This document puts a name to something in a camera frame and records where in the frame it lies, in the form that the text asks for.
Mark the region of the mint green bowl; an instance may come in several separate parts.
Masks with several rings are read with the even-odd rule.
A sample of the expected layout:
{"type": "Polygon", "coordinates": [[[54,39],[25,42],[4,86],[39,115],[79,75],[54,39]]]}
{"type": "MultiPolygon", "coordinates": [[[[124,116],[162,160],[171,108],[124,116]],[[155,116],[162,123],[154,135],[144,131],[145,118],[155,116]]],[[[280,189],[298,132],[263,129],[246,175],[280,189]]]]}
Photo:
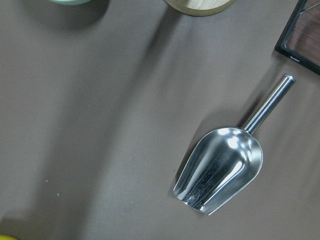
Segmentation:
{"type": "Polygon", "coordinates": [[[60,5],[82,5],[89,3],[91,0],[50,0],[53,3],[60,4],[60,5]]]}

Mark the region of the dark wooden glass tray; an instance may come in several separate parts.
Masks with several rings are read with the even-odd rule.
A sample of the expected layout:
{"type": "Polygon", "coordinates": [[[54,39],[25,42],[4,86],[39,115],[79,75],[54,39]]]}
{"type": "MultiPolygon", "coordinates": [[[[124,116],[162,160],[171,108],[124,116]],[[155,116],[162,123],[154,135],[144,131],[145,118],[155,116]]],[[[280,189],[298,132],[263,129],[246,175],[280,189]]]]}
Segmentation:
{"type": "Polygon", "coordinates": [[[320,73],[320,2],[299,0],[274,48],[312,72],[320,73]]]}

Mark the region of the steel ice scoop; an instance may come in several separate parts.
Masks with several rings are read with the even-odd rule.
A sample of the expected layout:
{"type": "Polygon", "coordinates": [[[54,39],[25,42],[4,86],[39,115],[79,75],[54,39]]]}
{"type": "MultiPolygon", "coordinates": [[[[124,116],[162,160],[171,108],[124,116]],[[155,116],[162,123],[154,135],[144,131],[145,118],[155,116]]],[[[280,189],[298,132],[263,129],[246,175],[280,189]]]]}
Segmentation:
{"type": "Polygon", "coordinates": [[[285,74],[245,127],[221,127],[194,147],[173,188],[192,209],[212,215],[250,184],[263,165],[263,150],[254,132],[296,82],[285,74]]]}

